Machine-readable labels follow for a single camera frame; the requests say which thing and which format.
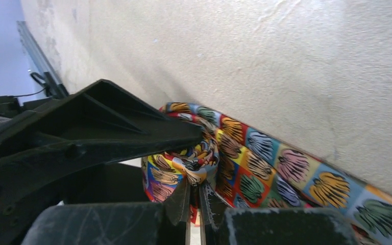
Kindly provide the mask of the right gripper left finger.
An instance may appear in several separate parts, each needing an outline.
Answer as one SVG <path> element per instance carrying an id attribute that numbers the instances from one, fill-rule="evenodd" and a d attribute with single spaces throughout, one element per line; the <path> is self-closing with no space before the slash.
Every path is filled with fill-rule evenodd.
<path id="1" fill-rule="evenodd" d="M 162 203 L 60 205 L 45 209 L 22 244 L 189 244 L 190 186 Z"/>

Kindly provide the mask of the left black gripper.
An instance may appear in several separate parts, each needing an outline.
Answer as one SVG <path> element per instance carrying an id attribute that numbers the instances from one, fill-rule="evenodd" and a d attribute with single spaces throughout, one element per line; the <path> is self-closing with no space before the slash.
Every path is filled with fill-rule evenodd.
<path id="1" fill-rule="evenodd" d="M 14 118 L 0 115 L 0 244 L 20 244 L 40 213 L 60 201 L 148 201 L 141 169 L 117 162 L 201 139 L 200 127 L 109 80 Z"/>

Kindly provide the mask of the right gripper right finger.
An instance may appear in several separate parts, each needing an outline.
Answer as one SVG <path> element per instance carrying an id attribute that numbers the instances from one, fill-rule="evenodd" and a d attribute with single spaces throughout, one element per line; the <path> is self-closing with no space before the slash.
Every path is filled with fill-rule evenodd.
<path id="1" fill-rule="evenodd" d="M 358 244 L 328 208 L 231 208 L 207 182 L 199 187 L 202 244 Z"/>

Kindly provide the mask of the colourful patterned tie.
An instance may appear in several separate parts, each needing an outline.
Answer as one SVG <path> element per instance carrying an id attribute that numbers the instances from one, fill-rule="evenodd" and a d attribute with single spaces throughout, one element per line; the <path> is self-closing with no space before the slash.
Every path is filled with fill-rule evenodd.
<path id="1" fill-rule="evenodd" d="M 179 182 L 234 208 L 326 207 L 343 214 L 361 244 L 392 244 L 392 195 L 211 108 L 168 103 L 168 116 L 199 126 L 197 145 L 143 157 L 148 198 L 163 202 Z"/>

